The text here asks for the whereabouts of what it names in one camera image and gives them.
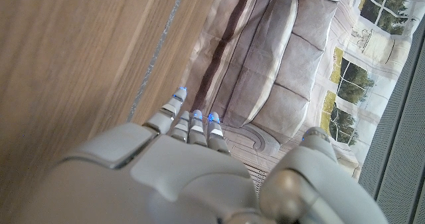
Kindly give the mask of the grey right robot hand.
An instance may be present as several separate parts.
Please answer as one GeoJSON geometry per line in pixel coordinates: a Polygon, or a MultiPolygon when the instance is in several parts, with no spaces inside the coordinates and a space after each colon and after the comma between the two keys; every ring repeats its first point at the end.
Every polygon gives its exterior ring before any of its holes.
{"type": "Polygon", "coordinates": [[[386,223],[376,201],[310,128],[255,188],[219,117],[203,124],[180,87],[145,123],[103,132],[61,157],[15,223],[386,223]]]}

